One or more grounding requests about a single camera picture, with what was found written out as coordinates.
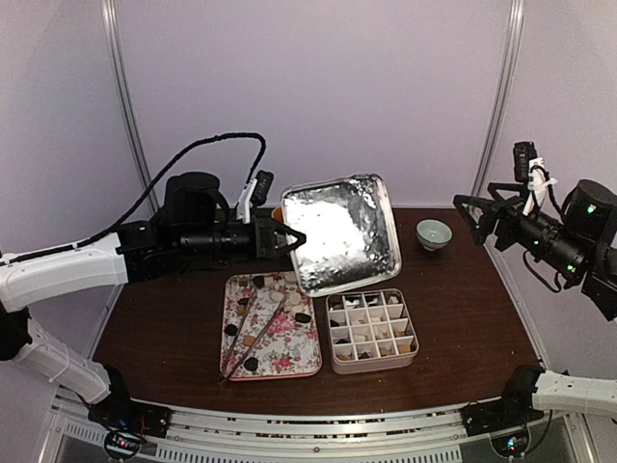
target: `metal tongs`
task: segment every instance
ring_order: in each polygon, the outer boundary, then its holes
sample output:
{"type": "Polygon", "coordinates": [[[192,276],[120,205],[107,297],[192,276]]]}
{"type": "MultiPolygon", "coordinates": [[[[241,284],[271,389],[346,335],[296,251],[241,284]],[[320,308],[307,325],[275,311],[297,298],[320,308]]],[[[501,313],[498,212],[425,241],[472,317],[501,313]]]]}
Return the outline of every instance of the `metal tongs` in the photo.
{"type": "Polygon", "coordinates": [[[225,375],[225,372],[228,369],[229,359],[231,357],[233,357],[233,353],[235,352],[235,345],[238,342],[238,338],[240,338],[240,334],[242,333],[242,327],[244,326],[244,322],[246,321],[247,316],[249,315],[249,312],[251,311],[251,308],[255,304],[256,299],[257,299],[257,296],[256,296],[256,293],[254,293],[251,296],[251,299],[249,300],[249,304],[247,304],[247,310],[244,312],[244,315],[242,315],[242,320],[240,321],[240,326],[238,328],[238,332],[236,333],[235,337],[233,338],[233,342],[231,343],[231,346],[229,347],[229,350],[228,350],[228,355],[225,357],[225,360],[223,361],[223,365],[221,366],[221,372],[219,373],[219,377],[217,378],[217,384],[219,386],[223,386],[225,383],[227,383],[229,381],[231,376],[233,376],[233,374],[240,368],[240,366],[242,364],[244,364],[244,361],[247,360],[247,357],[249,357],[249,354],[251,352],[253,352],[253,349],[259,343],[259,341],[261,340],[263,335],[265,335],[268,332],[268,329],[270,328],[270,326],[272,325],[272,323],[276,319],[277,315],[279,313],[281,313],[282,310],[284,309],[285,301],[287,300],[287,295],[286,294],[284,295],[283,299],[280,301],[280,303],[278,304],[277,308],[274,310],[274,313],[272,313],[272,316],[270,317],[268,322],[265,324],[265,326],[263,328],[261,328],[261,331],[259,331],[259,334],[256,336],[255,341],[253,342],[253,344],[251,344],[249,349],[242,355],[240,360],[238,360],[235,363],[235,365],[233,366],[233,368],[231,369],[229,374],[225,375]]]}

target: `table surface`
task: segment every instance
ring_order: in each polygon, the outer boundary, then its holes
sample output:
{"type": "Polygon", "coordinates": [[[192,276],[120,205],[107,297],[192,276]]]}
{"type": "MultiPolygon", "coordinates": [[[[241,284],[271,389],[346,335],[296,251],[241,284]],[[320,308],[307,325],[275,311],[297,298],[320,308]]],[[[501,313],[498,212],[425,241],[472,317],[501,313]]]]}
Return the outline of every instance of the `table surface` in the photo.
{"type": "Polygon", "coordinates": [[[136,398],[229,412],[351,415],[396,412],[498,396],[518,365],[537,364],[519,316],[486,251],[453,209],[395,209],[403,269],[376,286],[399,288],[420,350],[406,367],[339,375],[331,365],[325,298],[314,300],[323,367],[301,379],[217,385],[225,283],[236,274],[290,270],[288,259],[239,262],[217,272],[126,286],[94,355],[118,368],[136,398]],[[430,253],[416,223],[446,222],[453,239],[430,253]]]}

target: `white wall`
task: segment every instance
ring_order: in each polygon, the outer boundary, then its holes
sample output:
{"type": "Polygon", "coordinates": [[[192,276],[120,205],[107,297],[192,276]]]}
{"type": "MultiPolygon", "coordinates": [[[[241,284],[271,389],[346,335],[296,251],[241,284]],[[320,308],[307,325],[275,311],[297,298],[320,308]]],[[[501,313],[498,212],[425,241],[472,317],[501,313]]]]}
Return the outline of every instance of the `white wall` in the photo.
{"type": "MultiPolygon", "coordinates": [[[[617,192],[617,3],[526,2],[523,46],[489,181],[513,181],[512,147],[532,140],[559,179],[561,202],[580,178],[617,192]]],[[[545,212],[551,212],[550,204],[545,212]]],[[[579,288],[548,292],[523,266],[520,247],[504,258],[546,347],[550,366],[617,378],[617,331],[579,288]]],[[[546,269],[545,276],[552,277],[546,269]]],[[[617,425],[591,420],[602,461],[617,455],[617,425]]]]}
{"type": "MultiPolygon", "coordinates": [[[[377,172],[395,204],[451,206],[476,173],[509,10],[508,0],[119,2],[150,170],[196,139],[254,130],[269,143],[271,204],[285,186],[377,172]]],[[[212,172],[234,201],[256,149],[201,148],[175,172],[212,172]]]]}
{"type": "MultiPolygon", "coordinates": [[[[23,252],[98,232],[139,196],[98,0],[0,3],[0,249],[23,252]]],[[[37,304],[82,351],[109,296],[99,288],[37,304]]],[[[0,364],[0,462],[34,461],[54,394],[0,364]]]]}

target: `white zip tie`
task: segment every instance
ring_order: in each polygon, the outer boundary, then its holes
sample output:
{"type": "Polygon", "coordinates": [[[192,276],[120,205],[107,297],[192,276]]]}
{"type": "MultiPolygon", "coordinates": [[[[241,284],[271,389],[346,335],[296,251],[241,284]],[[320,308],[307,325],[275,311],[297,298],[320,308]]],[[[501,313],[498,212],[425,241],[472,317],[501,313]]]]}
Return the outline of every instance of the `white zip tie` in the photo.
{"type": "Polygon", "coordinates": [[[544,190],[549,185],[554,185],[555,183],[557,183],[557,179],[551,177],[549,180],[545,181],[544,183],[540,183],[539,185],[530,184],[527,186],[527,188],[533,191],[540,191],[540,190],[544,190]]]}

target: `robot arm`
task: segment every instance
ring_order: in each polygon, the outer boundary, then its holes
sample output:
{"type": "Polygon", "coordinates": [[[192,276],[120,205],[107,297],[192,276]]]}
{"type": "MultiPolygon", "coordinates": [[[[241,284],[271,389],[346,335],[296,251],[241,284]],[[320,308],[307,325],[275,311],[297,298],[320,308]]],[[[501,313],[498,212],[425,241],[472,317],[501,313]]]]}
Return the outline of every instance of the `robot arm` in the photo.
{"type": "MultiPolygon", "coordinates": [[[[550,290],[562,289],[559,279],[565,281],[563,289],[582,283],[582,293],[606,319],[617,319],[617,250],[610,247],[617,232],[617,196],[585,179],[559,206],[551,189],[555,180],[549,178],[533,143],[517,143],[514,159],[518,183],[490,183],[491,199],[454,197],[473,242],[483,245],[494,233],[499,251],[522,245],[525,254],[556,271],[555,286],[551,286],[525,260],[527,268],[550,290]],[[502,192],[514,195],[504,198],[502,192]],[[540,210],[547,192],[561,221],[540,210]]],[[[474,435],[491,432],[487,417],[493,422],[520,424],[522,418],[531,420],[534,410],[565,410],[617,419],[617,381],[519,367],[501,399],[469,405],[463,415],[468,434],[474,435]]]]}
{"type": "Polygon", "coordinates": [[[296,249],[306,241],[302,233],[270,218],[253,217],[256,207],[265,202],[272,177],[257,174],[252,194],[240,202],[251,217],[241,220],[229,220],[217,178],[187,173],[168,180],[165,203],[149,221],[120,225],[82,247],[69,243],[25,255],[4,255],[0,258],[0,360],[25,365],[74,391],[94,408],[95,421],[103,419],[121,428],[122,423],[145,420],[147,433],[163,434],[164,407],[144,410],[144,405],[133,402],[117,370],[92,362],[53,338],[30,317],[27,306],[89,287],[150,281],[187,271],[195,263],[216,267],[222,260],[275,259],[296,249]],[[222,221],[216,220],[217,208],[223,212],[222,221]],[[279,235],[291,235],[295,241],[282,246],[279,235]]]}

